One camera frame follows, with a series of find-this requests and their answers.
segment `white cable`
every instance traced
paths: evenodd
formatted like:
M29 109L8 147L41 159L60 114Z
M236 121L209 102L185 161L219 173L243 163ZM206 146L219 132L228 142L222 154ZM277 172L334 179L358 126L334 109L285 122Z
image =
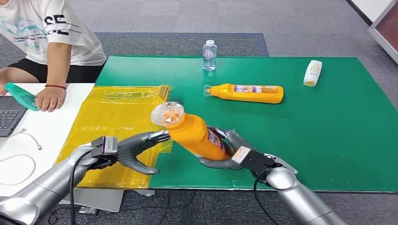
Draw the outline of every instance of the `white cable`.
M24 133L25 131L26 131L26 129L24 128L24 129L22 129L21 131L15 133L15 134L12 134L12 135L10 135L10 136L4 138L4 139L1 139L0 142L3 142L3 141L5 141L5 140L8 140L9 138L11 138L11 137L13 137L13 136L15 136L15 135L18 135L18 134L28 135L28 136L30 136L30 137L34 140L34 142L36 143L37 149L42 150L43 148L42 148L41 145L38 143L38 141L36 140L36 138L35 138L34 136L32 136L31 134Z
M34 140L34 142L36 143L37 149L42 150L42 147L41 147L41 145L38 143L38 141L36 140L36 138L33 137L32 135L28 134L28 133L24 133L25 131L26 131L26 129L24 128L24 129L22 129L21 131L15 133L15 134L12 134L12 135L10 135L10 136L4 138L4 139L1 139L0 142L3 142L3 141L5 141L5 140L8 140L9 138L11 138L11 137L13 137L13 136L15 136L15 135L23 134L23 135L28 135L28 136L30 136L30 137ZM36 161L35 161L31 156L28 156L28 155L25 155L25 154L15 155L15 156L8 157L8 158L6 158L6 159L2 159L2 160L0 160L0 163L1 163L1 162L4 162L4 161L6 161L6 160L9 160L9 159L11 159L11 158L14 158L14 157L18 157L18 156L26 156L26 157L28 157L28 158L30 158L30 159L32 160L32 162L33 162L33 170L32 170L32 172L29 174L29 176L28 176L27 178L25 178L25 179L22 180L21 182L18 182L18 183L16 183L16 184L3 184L3 183L0 183L0 185L15 186L15 185L18 185L18 184L22 184L22 183L24 183L27 179L29 179L29 178L33 175L33 173L35 172L35 170L36 170Z
M0 183L0 185L15 186L15 185L18 185L18 184L22 184L22 183L24 183L27 179L29 179L29 178L33 175L33 173L35 172L35 170L36 170L36 162L35 162L35 160L34 160L31 156L28 156L28 155L25 155L25 154L16 155L16 156L11 156L11 157L2 159L2 160L0 160L0 163L1 163L1 162L4 162L4 161L6 161L6 160L9 160L9 159L11 159L11 158L14 158L14 157L18 157L18 156L26 156L26 157L28 157L28 158L30 158L30 159L32 160L32 162L33 162L33 170L32 170L32 172L29 174L29 176L28 176L27 178L25 178L24 180L22 180L22 181L20 181L20 182L18 182L18 183L16 183L16 184L3 184L3 183Z

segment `black shorts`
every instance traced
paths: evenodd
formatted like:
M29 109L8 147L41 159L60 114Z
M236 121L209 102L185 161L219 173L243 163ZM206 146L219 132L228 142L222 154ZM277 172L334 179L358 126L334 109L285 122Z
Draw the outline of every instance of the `black shorts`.
M29 59L22 59L9 65L24 70L38 79L40 83L47 80L47 65L33 62ZM102 66L76 66L70 65L66 83L95 83L100 75Z

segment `green mat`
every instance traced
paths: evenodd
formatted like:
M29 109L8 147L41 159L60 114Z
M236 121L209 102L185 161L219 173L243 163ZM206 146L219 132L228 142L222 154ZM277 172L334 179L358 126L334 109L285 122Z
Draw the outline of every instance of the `green mat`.
M302 84L323 62L315 88ZM205 72L198 57L109 57L96 85L172 87L170 100L208 125L235 129L277 155L313 190L398 191L398 113L356 58L221 57ZM280 85L278 105L203 97L205 84ZM205 168L178 144L160 154L150 188L252 188L247 170Z

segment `yellow plastic bag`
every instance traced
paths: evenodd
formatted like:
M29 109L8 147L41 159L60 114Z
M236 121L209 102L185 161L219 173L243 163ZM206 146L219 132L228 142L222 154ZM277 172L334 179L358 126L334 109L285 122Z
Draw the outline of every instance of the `yellow plastic bag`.
M80 111L58 156L57 163L79 145L100 136L114 136L118 141L135 134L158 131L150 121L152 109L165 102L168 87L94 87ZM171 141L158 144L138 156L153 166L158 154L171 150ZM79 183L80 188L146 188L150 176L142 175L116 163L102 170L92 170Z

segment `laptop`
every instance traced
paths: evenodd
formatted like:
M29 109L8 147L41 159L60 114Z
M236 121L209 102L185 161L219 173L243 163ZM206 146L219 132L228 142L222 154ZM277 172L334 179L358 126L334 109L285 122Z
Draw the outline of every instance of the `laptop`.
M0 96L0 137L12 134L26 110L14 97Z

